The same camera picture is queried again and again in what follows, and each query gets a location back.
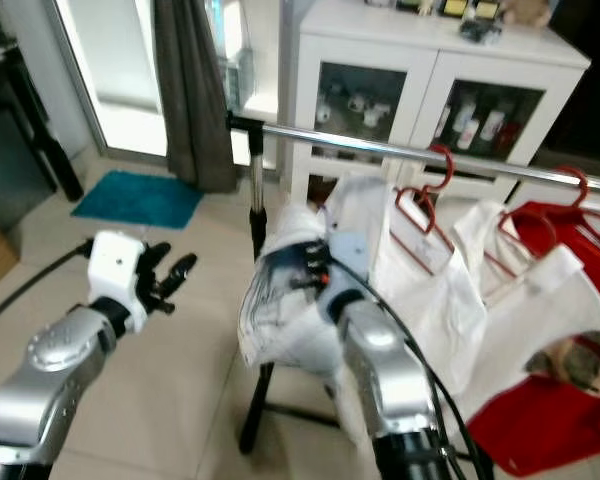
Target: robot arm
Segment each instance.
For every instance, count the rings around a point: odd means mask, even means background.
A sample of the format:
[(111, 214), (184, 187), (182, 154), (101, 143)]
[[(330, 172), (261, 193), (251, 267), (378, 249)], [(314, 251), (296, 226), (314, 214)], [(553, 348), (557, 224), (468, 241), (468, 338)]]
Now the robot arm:
[(0, 479), (48, 478), (85, 390), (119, 338), (138, 333), (184, 282), (196, 256), (183, 257), (167, 279), (154, 268), (168, 244), (146, 247), (121, 233), (100, 232), (89, 263), (89, 306), (78, 305), (34, 335), (22, 364), (0, 387)]
[[(335, 233), (322, 248), (317, 256), (324, 264), (332, 256), (366, 277), (360, 235)], [(333, 264), (328, 271), (320, 309), (340, 331), (383, 480), (450, 480), (449, 447), (440, 439), (424, 366), (407, 348), (403, 331), (358, 282)]]

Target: black cable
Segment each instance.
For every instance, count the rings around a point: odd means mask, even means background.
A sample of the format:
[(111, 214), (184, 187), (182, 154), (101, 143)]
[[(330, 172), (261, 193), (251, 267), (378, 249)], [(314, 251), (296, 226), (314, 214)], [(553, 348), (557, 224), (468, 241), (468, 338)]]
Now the black cable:
[(456, 457), (454, 455), (449, 455), (447, 457), (447, 460), (449, 461), (449, 464), (451, 465), (451, 468), (453, 469), (453, 472), (456, 474), (456, 476), (461, 479), (465, 478), (464, 473), (462, 473), (462, 469), (460, 468), (460, 465), (456, 460)]
[(52, 264), (47, 265), (45, 268), (40, 270), (33, 277), (31, 277), (29, 280), (27, 280), (23, 285), (21, 285), (15, 292), (13, 292), (6, 299), (4, 299), (2, 301), (2, 303), (0, 303), (0, 315), (7, 308), (9, 308), (11, 306), (11, 304), (13, 302), (15, 302), (23, 293), (25, 293), (27, 290), (29, 290), (31, 287), (33, 287), (36, 283), (38, 283), (44, 277), (49, 275), (51, 272), (58, 269), (60, 266), (64, 265), (65, 263), (67, 263), (69, 260), (71, 260), (76, 255), (83, 255), (83, 256), (89, 258), (92, 246), (93, 246), (93, 239), (90, 238), (86, 242), (84, 242), (82, 245), (77, 246), (70, 252), (67, 252), (62, 257), (58, 258)]
[[(440, 381), (440, 378), (438, 377), (438, 375), (433, 371), (433, 369), (427, 362), (424, 354), (422, 353), (422, 350), (420, 350), (418, 343), (416, 342), (415, 338), (413, 337), (413, 335), (411, 334), (411, 332), (409, 331), (407, 326), (400, 320), (400, 317), (391, 308), (391, 306), (382, 298), (382, 296), (371, 285), (369, 285), (369, 283), (364, 278), (362, 278), (354, 270), (352, 270), (348, 265), (346, 265), (342, 261), (338, 260), (337, 258), (331, 257), (331, 261), (335, 265), (340, 267), (344, 272), (346, 272), (356, 282), (358, 282), (362, 287), (364, 287), (364, 289), (367, 290), (377, 300), (378, 304), (393, 318), (393, 320), (396, 322), (398, 327), (402, 330), (405, 337), (407, 338), (407, 346), (413, 351), (413, 353), (416, 355), (418, 360), (420, 360), (420, 362), (422, 363), (422, 365), (425, 369), (425, 372), (427, 373), (427, 380), (429, 381), (431, 390), (433, 391), (434, 409), (440, 408), (439, 404), (437, 407), (435, 405), (435, 397), (437, 396), (437, 394), (436, 394), (436, 385), (437, 385), (440, 388), (440, 391), (442, 392), (443, 396), (445, 397), (447, 404), (451, 408), (451, 411), (453, 413), (453, 416), (454, 416), (456, 422), (458, 423), (458, 427), (460, 429), (460, 434), (462, 435), (462, 439), (464, 440), (464, 443), (466, 444), (467, 449), (469, 450), (469, 455), (471, 456), (471, 459), (473, 461), (473, 466), (476, 470), (476, 474), (478, 475), (478, 479), (486, 480), (487, 477), (485, 476), (484, 472), (482, 471), (482, 464), (480, 463), (480, 456), (478, 454), (478, 449), (476, 448), (476, 445), (473, 442), (473, 439), (469, 435), (469, 431), (467, 430), (467, 426), (464, 423), (464, 420), (462, 419), (462, 415), (460, 415), (460, 411), (458, 410), (457, 405), (455, 404), (455, 402), (454, 402), (453, 398), (451, 397), (451, 394), (449, 393), (447, 388)], [(441, 416), (441, 415), (439, 415), (439, 413), (436, 412), (436, 418), (438, 418), (439, 416)], [(446, 431), (444, 429), (444, 421), (440, 422), (440, 424), (438, 425), (438, 428), (440, 428), (440, 436), (443, 438), (446, 437)]]

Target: teal doormat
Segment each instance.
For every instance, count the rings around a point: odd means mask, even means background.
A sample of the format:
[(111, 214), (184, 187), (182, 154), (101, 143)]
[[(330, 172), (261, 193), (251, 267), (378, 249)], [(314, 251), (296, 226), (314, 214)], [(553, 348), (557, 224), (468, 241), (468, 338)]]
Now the teal doormat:
[(202, 196), (175, 178), (113, 171), (98, 182), (71, 215), (182, 229)]

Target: clothes rack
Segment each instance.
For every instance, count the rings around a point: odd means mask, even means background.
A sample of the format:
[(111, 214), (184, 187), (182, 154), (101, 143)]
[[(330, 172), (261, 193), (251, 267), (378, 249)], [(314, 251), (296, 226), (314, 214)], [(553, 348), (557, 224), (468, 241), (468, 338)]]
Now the clothes rack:
[[(372, 142), (353, 137), (315, 132), (295, 127), (287, 127), (265, 123), (260, 120), (227, 115), (227, 128), (241, 130), (248, 134), (249, 154), (251, 157), (251, 238), (253, 241), (254, 258), (257, 258), (266, 236), (267, 215), (263, 197), (263, 138), (264, 135), (288, 138), (291, 140), (309, 142), (315, 145), (338, 147), (342, 150), (371, 152), (396, 157), (402, 161), (421, 162), (434, 167), (447, 165), (445, 155), (430, 150), (415, 149)], [(578, 187), (580, 179), (568, 173), (534, 167), (523, 167), (508, 163), (489, 160), (457, 158), (454, 159), (455, 170), (478, 175), (505, 175), (518, 180), (551, 183), (554, 185)], [(589, 189), (600, 192), (600, 177), (587, 177)], [(254, 391), (249, 412), (240, 435), (240, 451), (244, 454), (253, 449), (258, 426), (264, 410), (291, 415), (296, 418), (314, 421), (323, 425), (338, 426), (337, 421), (302, 409), (276, 405), (266, 401), (269, 383), (273, 375), (272, 363), (260, 367), (260, 376)]]

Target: cup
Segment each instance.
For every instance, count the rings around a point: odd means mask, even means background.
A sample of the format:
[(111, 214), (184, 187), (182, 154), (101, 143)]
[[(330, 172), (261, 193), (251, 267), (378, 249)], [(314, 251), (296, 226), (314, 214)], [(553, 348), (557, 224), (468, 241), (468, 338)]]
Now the cup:
[(391, 113), (391, 105), (388, 103), (376, 103), (373, 109), (380, 113), (381, 116), (389, 115)]
[(347, 106), (349, 107), (349, 110), (360, 113), (364, 111), (365, 107), (367, 106), (367, 97), (361, 93), (354, 93), (349, 98), (349, 103)]
[(382, 113), (380, 113), (375, 108), (367, 108), (364, 111), (364, 124), (369, 128), (375, 128), (378, 126), (378, 122), (380, 121), (380, 117)]
[(325, 123), (331, 118), (331, 107), (326, 103), (318, 103), (316, 107), (316, 122)]

